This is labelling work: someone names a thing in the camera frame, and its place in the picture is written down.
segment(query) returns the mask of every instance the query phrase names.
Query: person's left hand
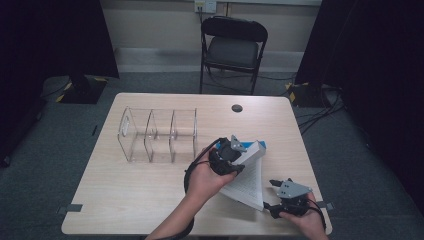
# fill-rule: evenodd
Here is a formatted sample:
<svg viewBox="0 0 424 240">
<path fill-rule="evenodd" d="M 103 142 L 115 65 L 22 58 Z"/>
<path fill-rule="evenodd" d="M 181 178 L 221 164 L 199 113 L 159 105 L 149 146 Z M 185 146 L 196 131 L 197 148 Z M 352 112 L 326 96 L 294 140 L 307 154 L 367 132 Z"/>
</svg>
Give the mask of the person's left hand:
<svg viewBox="0 0 424 240">
<path fill-rule="evenodd" d="M 188 197 L 193 196 L 204 203 L 237 176 L 237 172 L 220 176 L 211 169 L 208 161 L 209 153 L 212 150 L 214 149 L 211 149 L 199 160 L 199 164 L 191 173 L 187 190 Z"/>
</svg>

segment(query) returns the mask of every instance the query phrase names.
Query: gray carpet floor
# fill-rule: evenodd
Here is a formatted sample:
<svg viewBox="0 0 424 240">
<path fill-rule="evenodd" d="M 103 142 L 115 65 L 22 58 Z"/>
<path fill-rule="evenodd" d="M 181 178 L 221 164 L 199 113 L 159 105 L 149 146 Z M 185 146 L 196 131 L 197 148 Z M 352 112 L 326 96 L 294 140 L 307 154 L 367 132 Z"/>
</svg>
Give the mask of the gray carpet floor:
<svg viewBox="0 0 424 240">
<path fill-rule="evenodd" d="M 261 75 L 255 95 L 287 97 L 284 84 L 293 74 Z M 47 79 L 43 94 L 66 82 L 67 77 Z M 11 166 L 0 169 L 0 239 L 139 239 L 64 235 L 64 215 L 56 211 L 72 201 L 116 94 L 195 94 L 198 82 L 198 72 L 121 73 L 120 79 L 110 79 L 95 105 L 56 103 L 60 92 L 46 96 L 42 118 L 11 155 Z M 206 85 L 204 94 L 243 94 L 240 89 L 249 89 L 249 80 L 242 77 L 216 77 L 207 83 L 228 88 Z M 336 95 L 328 92 L 332 102 Z M 321 110 L 293 107 L 299 124 Z M 367 148 L 361 128 L 344 109 L 322 118 L 302 136 L 323 197 L 336 206 L 329 212 L 334 229 L 330 239 L 424 239 L 422 215 L 390 169 Z"/>
</svg>

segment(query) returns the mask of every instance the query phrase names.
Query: chair backrest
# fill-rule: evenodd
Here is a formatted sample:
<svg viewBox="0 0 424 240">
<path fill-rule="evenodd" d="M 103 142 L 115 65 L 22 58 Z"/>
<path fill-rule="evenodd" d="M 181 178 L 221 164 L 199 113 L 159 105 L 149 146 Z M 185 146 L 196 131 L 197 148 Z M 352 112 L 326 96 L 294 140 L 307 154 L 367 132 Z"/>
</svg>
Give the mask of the chair backrest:
<svg viewBox="0 0 424 240">
<path fill-rule="evenodd" d="M 213 16 L 203 21 L 202 34 L 265 43 L 268 31 L 255 21 Z"/>
</svg>

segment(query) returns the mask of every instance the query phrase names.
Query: person's arm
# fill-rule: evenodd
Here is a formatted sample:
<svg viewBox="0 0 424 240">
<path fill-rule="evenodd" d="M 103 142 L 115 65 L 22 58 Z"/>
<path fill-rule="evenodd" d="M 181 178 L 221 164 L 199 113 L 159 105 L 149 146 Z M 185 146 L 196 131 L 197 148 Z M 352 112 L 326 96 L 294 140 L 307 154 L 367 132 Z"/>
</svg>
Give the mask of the person's arm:
<svg viewBox="0 0 424 240">
<path fill-rule="evenodd" d="M 236 172 L 224 176 L 216 174 L 206 162 L 208 159 L 209 153 L 206 153 L 199 160 L 199 165 L 191 173 L 186 195 L 175 210 L 147 236 L 146 240 L 171 237 L 181 233 L 203 205 L 235 178 Z"/>
<path fill-rule="evenodd" d="M 311 201 L 316 202 L 313 193 L 308 193 L 308 198 Z M 316 208 L 313 203 L 309 203 L 309 206 Z M 280 212 L 280 217 L 296 224 L 300 231 L 310 240 L 328 240 L 328 236 L 325 234 L 322 225 L 321 216 L 316 211 L 308 210 L 301 217 L 297 217 L 286 212 Z"/>
</svg>

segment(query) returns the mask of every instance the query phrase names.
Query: black folding chair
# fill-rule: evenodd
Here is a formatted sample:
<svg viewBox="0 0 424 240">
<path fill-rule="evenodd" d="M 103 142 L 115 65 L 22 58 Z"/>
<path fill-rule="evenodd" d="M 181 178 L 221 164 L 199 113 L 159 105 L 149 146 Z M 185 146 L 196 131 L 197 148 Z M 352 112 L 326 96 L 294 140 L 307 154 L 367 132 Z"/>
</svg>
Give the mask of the black folding chair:
<svg viewBox="0 0 424 240">
<path fill-rule="evenodd" d="M 260 23 L 224 16 L 205 19 L 201 26 L 202 62 L 200 69 L 200 90 L 203 88 L 203 70 L 206 67 L 251 73 L 253 95 L 258 77 L 259 66 L 268 31 Z M 206 36 L 212 36 L 209 46 Z"/>
</svg>

